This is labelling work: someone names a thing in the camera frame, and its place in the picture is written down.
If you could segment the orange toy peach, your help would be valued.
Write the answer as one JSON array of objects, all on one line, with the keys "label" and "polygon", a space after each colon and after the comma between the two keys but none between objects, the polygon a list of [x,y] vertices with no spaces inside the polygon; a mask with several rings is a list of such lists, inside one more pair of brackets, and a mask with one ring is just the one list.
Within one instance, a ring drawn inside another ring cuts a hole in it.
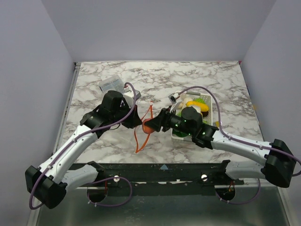
[{"label": "orange toy peach", "polygon": [[151,120],[151,119],[145,119],[142,124],[143,132],[148,135],[154,132],[154,129],[152,129],[146,125],[146,122],[148,122],[149,120]]}]

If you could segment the clear zip top bag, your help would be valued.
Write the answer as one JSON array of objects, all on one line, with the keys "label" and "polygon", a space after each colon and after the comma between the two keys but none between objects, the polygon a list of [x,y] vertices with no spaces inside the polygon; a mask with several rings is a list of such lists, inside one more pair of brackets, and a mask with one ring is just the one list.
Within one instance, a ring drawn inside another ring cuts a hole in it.
[{"label": "clear zip top bag", "polygon": [[110,158],[129,158],[136,151],[142,156],[164,155],[172,151],[173,143],[167,132],[146,134],[141,125],[128,129],[118,124],[106,131],[95,147],[99,147]]}]

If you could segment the green toy bitter gourd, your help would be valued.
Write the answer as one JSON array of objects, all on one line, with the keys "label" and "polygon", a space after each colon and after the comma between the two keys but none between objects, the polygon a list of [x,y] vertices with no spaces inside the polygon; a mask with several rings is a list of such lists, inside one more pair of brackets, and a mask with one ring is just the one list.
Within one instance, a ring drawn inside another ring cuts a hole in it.
[{"label": "green toy bitter gourd", "polygon": [[198,103],[202,103],[202,104],[206,104],[206,102],[202,98],[196,98],[193,101],[198,102]]}]

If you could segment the white plastic basket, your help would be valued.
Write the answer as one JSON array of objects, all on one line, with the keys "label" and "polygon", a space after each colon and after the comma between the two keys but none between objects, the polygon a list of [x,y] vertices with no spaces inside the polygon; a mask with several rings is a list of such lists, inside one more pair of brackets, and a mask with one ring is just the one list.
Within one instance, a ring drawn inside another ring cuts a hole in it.
[{"label": "white plastic basket", "polygon": [[[206,105],[209,106],[210,110],[208,112],[201,112],[198,106],[193,105],[193,107],[197,110],[197,112],[202,113],[203,123],[211,126],[213,125],[212,97],[209,94],[185,91],[184,93],[180,94],[180,97],[182,101],[186,97],[190,97],[193,100],[196,98],[202,98],[206,102]],[[175,110],[175,114],[181,116],[183,109],[179,108],[179,105]],[[187,134],[181,133],[174,129],[171,130],[171,139],[174,142],[191,142],[191,138]]]}]

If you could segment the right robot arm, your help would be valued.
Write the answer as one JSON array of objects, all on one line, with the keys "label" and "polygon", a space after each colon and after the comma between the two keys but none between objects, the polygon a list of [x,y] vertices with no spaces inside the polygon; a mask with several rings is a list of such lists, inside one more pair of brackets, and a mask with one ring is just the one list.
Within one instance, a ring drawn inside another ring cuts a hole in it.
[{"label": "right robot arm", "polygon": [[163,108],[158,116],[146,121],[145,126],[156,132],[177,130],[191,137],[201,148],[231,152],[248,159],[246,162],[228,162],[226,168],[217,171],[217,181],[223,185],[233,179],[261,178],[271,184],[288,188],[297,159],[282,140],[255,141],[222,132],[221,129],[203,123],[202,115],[193,107],[184,108],[180,116]]}]

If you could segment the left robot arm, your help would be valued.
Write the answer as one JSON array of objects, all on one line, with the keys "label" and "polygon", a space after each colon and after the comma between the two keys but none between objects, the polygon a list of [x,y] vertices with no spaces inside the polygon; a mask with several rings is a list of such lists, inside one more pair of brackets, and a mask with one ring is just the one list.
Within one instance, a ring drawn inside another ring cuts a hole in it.
[{"label": "left robot arm", "polygon": [[[108,180],[118,183],[120,175],[109,176],[105,169],[92,161],[77,170],[71,170],[75,160],[100,136],[114,125],[123,125],[133,129],[141,125],[136,101],[140,97],[136,90],[124,94],[110,90],[94,110],[86,113],[79,126],[67,142],[39,167],[30,166],[25,171],[27,190],[30,193],[30,209],[45,205],[49,209],[56,207],[70,190],[85,184],[108,185]],[[41,205],[33,206],[33,198]]]}]

